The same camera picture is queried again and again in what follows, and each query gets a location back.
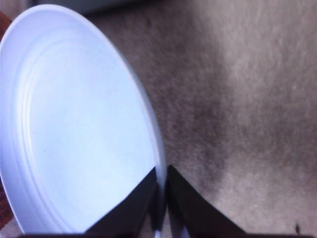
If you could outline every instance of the white plate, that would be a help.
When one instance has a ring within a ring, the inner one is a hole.
[[[25,233],[84,232],[154,166],[163,189],[149,100],[92,23],[36,6],[14,20],[0,50],[1,177]]]

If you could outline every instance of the beige carpet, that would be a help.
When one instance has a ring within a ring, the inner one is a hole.
[[[247,232],[317,236],[316,12],[158,0],[89,16],[139,75],[167,163]]]

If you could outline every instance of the black object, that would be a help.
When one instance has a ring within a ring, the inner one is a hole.
[[[312,238],[246,234],[206,202],[173,166],[167,169],[166,194],[173,238]],[[158,184],[153,168],[123,202],[85,234],[24,235],[21,238],[151,238],[151,231],[143,231],[148,226],[152,231],[161,227],[157,195]]]
[[[312,238],[246,234],[203,199],[174,168],[167,168],[167,204],[173,238]]]

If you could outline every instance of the wooden surface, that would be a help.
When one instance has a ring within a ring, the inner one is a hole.
[[[9,18],[0,11],[0,39],[2,39],[6,29],[10,25]],[[0,230],[13,218],[13,213],[5,196],[0,179]]]

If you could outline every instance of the reddish brown object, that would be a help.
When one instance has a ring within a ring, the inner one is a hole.
[[[0,11],[0,40],[10,25],[10,19]],[[0,179],[0,230],[13,218],[9,202]]]

